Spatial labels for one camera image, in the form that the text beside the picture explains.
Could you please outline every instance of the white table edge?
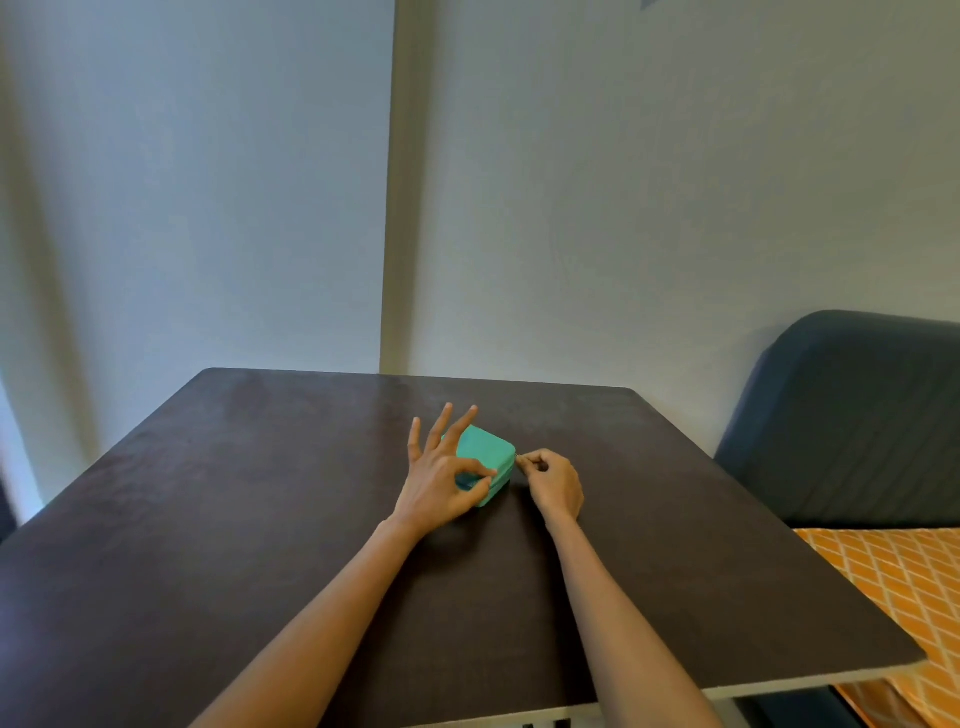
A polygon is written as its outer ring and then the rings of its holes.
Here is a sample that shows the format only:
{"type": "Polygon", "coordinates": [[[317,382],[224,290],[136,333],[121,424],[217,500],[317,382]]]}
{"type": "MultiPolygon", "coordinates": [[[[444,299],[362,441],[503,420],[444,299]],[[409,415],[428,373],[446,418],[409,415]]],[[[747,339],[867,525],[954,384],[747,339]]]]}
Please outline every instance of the white table edge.
{"type": "MultiPolygon", "coordinates": [[[[769,692],[788,692],[822,688],[827,685],[842,685],[844,683],[862,683],[876,680],[888,675],[902,672],[911,672],[923,665],[927,660],[920,660],[909,665],[895,665],[890,667],[870,667],[868,669],[849,670],[847,672],[832,672],[824,675],[807,675],[806,677],[788,677],[783,680],[770,680],[762,683],[747,683],[744,685],[729,685],[719,688],[707,688],[704,695],[713,702],[729,700],[735,697],[750,697],[764,695],[769,692]]],[[[544,708],[538,711],[523,713],[509,713],[502,716],[485,716],[468,720],[450,720],[445,723],[424,723],[412,728],[494,728],[500,725],[522,725],[524,723],[543,723],[565,718],[591,718],[600,716],[600,705],[588,703],[585,705],[570,705],[559,708],[544,708]]]]}

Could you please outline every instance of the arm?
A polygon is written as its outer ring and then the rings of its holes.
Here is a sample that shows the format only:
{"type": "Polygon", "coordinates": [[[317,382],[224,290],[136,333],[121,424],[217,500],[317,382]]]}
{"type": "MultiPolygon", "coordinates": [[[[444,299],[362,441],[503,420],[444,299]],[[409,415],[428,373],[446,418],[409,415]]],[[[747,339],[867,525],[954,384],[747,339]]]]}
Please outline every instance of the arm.
{"type": "Polygon", "coordinates": [[[193,728],[316,728],[347,671],[383,595],[417,542],[465,514],[490,491],[496,471],[456,457],[476,407],[441,440],[452,405],[420,450],[420,420],[410,428],[410,472],[393,515],[326,588],[277,635],[198,717],[193,728]],[[484,475],[468,492],[457,473],[484,475]]]}
{"type": "Polygon", "coordinates": [[[613,581],[577,523],[584,493],[570,461],[538,450],[516,462],[560,555],[607,725],[722,728],[709,701],[613,581]]]}

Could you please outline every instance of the forearm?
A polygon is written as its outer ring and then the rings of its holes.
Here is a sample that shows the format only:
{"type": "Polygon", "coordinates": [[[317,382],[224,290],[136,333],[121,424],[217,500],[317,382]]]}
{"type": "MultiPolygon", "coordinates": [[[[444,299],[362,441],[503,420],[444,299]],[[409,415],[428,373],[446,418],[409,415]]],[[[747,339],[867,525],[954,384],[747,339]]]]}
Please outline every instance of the forearm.
{"type": "Polygon", "coordinates": [[[316,728],[417,539],[401,524],[381,523],[193,728],[316,728]]]}
{"type": "Polygon", "coordinates": [[[572,518],[549,523],[607,725],[720,728],[704,695],[572,518]]]}

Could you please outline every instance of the person's left arm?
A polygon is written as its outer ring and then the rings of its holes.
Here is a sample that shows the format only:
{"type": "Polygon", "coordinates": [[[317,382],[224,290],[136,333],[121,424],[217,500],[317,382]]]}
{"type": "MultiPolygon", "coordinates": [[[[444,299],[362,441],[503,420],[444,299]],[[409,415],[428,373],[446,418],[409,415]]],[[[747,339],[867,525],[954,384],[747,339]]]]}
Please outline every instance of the person's left arm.
{"type": "Polygon", "coordinates": [[[465,514],[490,491],[496,471],[456,456],[477,408],[450,427],[444,407],[420,450],[420,419],[407,444],[410,472],[393,515],[326,588],[254,658],[192,723],[192,728],[316,728],[353,659],[383,595],[417,542],[465,514]],[[461,491],[457,473],[485,476],[461,491]]]}

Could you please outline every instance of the orange mattress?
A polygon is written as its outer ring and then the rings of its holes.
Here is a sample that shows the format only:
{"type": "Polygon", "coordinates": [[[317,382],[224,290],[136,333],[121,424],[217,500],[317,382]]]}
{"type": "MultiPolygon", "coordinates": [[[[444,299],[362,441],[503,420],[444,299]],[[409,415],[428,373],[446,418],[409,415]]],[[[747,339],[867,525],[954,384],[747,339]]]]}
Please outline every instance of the orange mattress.
{"type": "Polygon", "coordinates": [[[930,658],[915,671],[837,690],[875,728],[960,728],[960,528],[797,534],[930,658]]]}

